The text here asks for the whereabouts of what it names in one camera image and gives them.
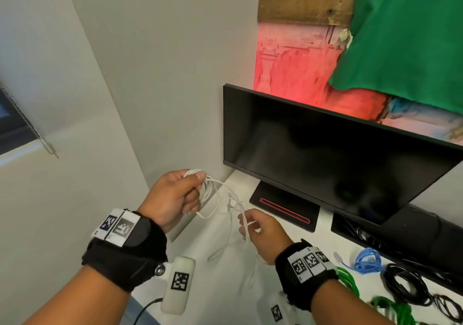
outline green cloth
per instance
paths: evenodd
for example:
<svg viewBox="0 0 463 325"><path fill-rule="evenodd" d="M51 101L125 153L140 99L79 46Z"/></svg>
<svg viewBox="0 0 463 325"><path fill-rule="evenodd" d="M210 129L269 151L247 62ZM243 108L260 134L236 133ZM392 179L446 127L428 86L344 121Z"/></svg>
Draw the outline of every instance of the green cloth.
<svg viewBox="0 0 463 325"><path fill-rule="evenodd" d="M355 0L353 41L329 82L463 114L463 0Z"/></svg>

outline wall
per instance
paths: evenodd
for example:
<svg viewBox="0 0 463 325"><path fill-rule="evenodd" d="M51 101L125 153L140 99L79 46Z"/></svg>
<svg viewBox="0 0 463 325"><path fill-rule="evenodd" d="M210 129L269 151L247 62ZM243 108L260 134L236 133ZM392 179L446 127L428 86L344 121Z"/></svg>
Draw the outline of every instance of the wall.
<svg viewBox="0 0 463 325"><path fill-rule="evenodd" d="M147 185L71 0L0 0L0 78L55 146L0 156L0 323L80 267L90 233Z"/></svg>
<svg viewBox="0 0 463 325"><path fill-rule="evenodd" d="M73 0L149 185L202 168L219 180L221 87L252 87L258 0Z"/></svg>

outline black monitor screen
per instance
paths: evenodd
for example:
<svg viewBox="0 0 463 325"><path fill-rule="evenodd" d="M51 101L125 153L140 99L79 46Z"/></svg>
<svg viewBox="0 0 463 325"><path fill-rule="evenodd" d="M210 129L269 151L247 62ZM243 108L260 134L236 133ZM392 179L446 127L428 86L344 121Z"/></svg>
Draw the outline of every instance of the black monitor screen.
<svg viewBox="0 0 463 325"><path fill-rule="evenodd" d="M463 159L460 146L224 86L224 163L383 223Z"/></svg>

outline painting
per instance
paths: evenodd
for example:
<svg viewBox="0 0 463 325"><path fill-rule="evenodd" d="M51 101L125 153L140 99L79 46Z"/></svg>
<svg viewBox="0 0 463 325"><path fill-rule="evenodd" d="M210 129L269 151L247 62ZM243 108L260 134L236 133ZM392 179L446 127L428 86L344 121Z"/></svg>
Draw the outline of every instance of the painting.
<svg viewBox="0 0 463 325"><path fill-rule="evenodd" d="M463 145L463 116L328 79L344 51L338 26L260 23L254 90Z"/></svg>

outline red stripe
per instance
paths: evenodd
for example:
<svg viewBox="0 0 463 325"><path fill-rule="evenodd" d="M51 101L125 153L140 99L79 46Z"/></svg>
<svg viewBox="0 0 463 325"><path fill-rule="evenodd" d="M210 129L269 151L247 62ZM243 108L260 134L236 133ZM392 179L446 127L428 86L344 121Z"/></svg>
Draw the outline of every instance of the red stripe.
<svg viewBox="0 0 463 325"><path fill-rule="evenodd" d="M259 199L259 202L263 203L264 205L268 205L269 207L271 207L273 209L276 209L277 211L281 211L282 213L285 213L285 214L289 215L290 217L293 217L294 219L298 219L298 220L302 221L303 223L310 224L310 219L307 219L306 217L303 217L302 215L294 213L293 211L290 211L289 209L286 209L286 208L282 207L281 205L277 205L276 203L273 203L273 202L269 201L268 199L261 198L261 199Z"/></svg>

